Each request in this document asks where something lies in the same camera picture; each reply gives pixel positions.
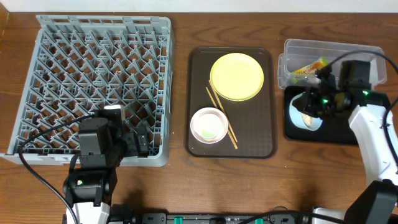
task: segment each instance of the dark rectangular tray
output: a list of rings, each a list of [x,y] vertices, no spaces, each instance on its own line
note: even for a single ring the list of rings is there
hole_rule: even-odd
[[[210,70],[213,64],[229,53],[242,53],[256,59],[264,72],[264,84],[260,92],[246,101],[230,101],[220,96],[226,115],[235,132],[238,149],[235,150],[226,135],[220,142],[204,144],[190,131],[192,116],[204,107],[213,107],[208,96]],[[275,106],[272,58],[270,53],[256,47],[200,47],[190,55],[188,74],[188,110],[185,148],[197,157],[267,159],[277,150],[275,131]]]
[[[305,87],[288,86],[284,96],[284,133],[289,139],[330,142],[339,144],[358,145],[354,132],[349,128],[348,120],[341,118],[324,119],[316,131],[309,131],[296,127],[289,117],[290,101],[298,94],[305,92]]]

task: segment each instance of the wooden chopstick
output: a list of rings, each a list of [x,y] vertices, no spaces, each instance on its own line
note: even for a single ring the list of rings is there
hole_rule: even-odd
[[[211,86],[211,90],[213,90],[213,93],[214,93],[214,95],[216,96],[217,103],[219,104],[219,106],[220,106],[222,112],[223,112],[223,113],[225,114],[225,116],[226,116],[226,113],[225,113],[225,110],[224,110],[224,108],[223,108],[223,105],[221,104],[221,101],[220,101],[220,99],[218,98],[217,92],[216,92],[216,90],[214,89],[214,86],[213,86],[213,83],[211,82],[211,80],[209,80],[209,83],[210,83],[210,86]],[[231,126],[231,124],[229,123],[229,120],[228,120],[228,127],[229,127],[229,129],[231,130],[231,133],[232,133],[232,135],[234,136],[235,141],[238,142],[238,140],[236,139],[234,130],[232,130],[232,126]]]
[[[211,96],[211,93],[209,91],[209,89],[206,87],[207,93],[210,96],[211,102],[213,102],[213,105],[216,109],[218,109],[216,102],[214,101],[213,97]],[[238,149],[238,146],[236,145],[234,139],[232,138],[231,132],[228,130],[228,136],[231,139],[232,144],[234,145],[235,149]]]

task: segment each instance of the yellow plate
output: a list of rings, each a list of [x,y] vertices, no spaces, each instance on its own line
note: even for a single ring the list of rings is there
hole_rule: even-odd
[[[243,101],[254,97],[264,83],[260,64],[252,57],[231,53],[220,57],[212,66],[210,80],[222,97]]]

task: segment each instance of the food wrapper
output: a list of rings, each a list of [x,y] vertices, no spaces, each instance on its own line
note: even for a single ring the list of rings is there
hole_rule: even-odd
[[[302,75],[315,74],[316,70],[319,70],[319,69],[325,67],[326,65],[328,65],[328,60],[325,57],[321,56],[318,60],[316,60],[312,64],[307,65],[305,67],[302,67],[302,68],[292,72],[293,74],[299,74],[299,75],[293,76],[293,83],[296,84],[299,81],[299,79],[302,78]]]

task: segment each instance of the wooden table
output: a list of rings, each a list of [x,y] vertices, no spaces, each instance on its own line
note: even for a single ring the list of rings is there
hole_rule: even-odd
[[[278,152],[272,159],[190,156],[183,146],[188,56],[199,46],[260,46],[272,54],[276,77],[284,42],[293,38],[376,45],[398,63],[397,14],[116,14],[171,18],[176,63],[170,159],[164,167],[119,167],[113,203],[127,203],[140,212],[172,213],[260,213],[277,205],[345,209],[365,189],[358,147],[286,140],[284,92],[278,89],[276,78]],[[8,148],[39,28],[34,13],[11,13],[2,37],[1,152]],[[387,83],[378,88],[392,99],[398,95],[398,75],[389,65],[387,72]],[[67,166],[34,168],[62,189]],[[0,223],[60,223],[64,213],[64,204],[23,166],[0,159]]]

